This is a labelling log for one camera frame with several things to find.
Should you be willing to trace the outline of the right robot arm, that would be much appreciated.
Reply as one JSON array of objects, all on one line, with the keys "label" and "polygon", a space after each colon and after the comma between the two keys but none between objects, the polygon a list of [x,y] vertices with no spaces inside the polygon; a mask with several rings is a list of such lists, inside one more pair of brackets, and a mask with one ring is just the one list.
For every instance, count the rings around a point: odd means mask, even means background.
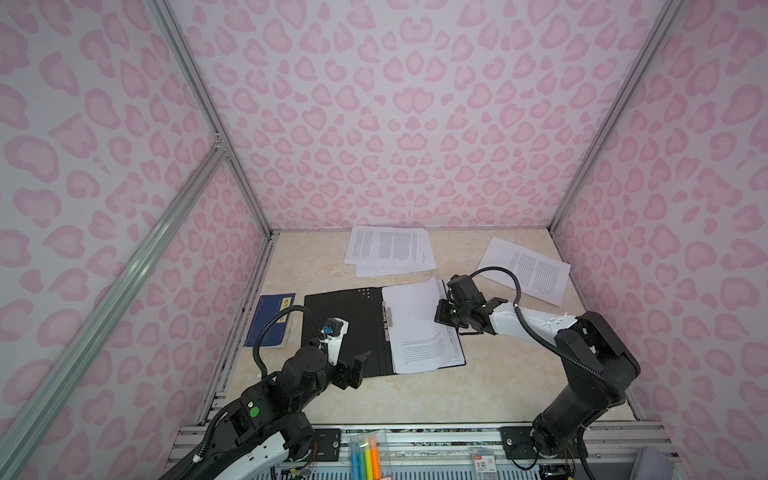
[{"label": "right robot arm", "polygon": [[566,386],[533,420],[524,441],[527,451],[538,458],[556,458],[574,448],[582,431],[626,402],[626,390],[641,373],[618,334],[593,311],[557,315],[499,298],[441,299],[435,322],[471,334],[530,340],[560,359]]}]

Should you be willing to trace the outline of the orange and black folder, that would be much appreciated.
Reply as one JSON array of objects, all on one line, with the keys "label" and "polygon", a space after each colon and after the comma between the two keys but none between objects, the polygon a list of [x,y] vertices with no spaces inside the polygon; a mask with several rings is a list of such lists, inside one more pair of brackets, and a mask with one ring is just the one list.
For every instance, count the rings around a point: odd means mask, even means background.
[{"label": "orange and black folder", "polygon": [[340,361],[350,364],[355,356],[371,351],[365,367],[366,378],[396,375],[387,329],[391,320],[383,303],[383,288],[337,290],[304,298],[304,306],[322,325],[328,318],[341,318],[349,323]]}]

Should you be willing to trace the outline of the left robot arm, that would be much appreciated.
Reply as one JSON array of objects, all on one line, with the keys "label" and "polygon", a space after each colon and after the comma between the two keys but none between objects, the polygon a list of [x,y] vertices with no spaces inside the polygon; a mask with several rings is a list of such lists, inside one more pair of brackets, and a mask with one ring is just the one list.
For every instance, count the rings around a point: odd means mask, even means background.
[{"label": "left robot arm", "polygon": [[357,389],[369,351],[350,365],[332,364],[319,345],[302,347],[211,420],[202,440],[164,479],[253,479],[285,461],[314,452],[316,432],[303,409],[328,386]]}]

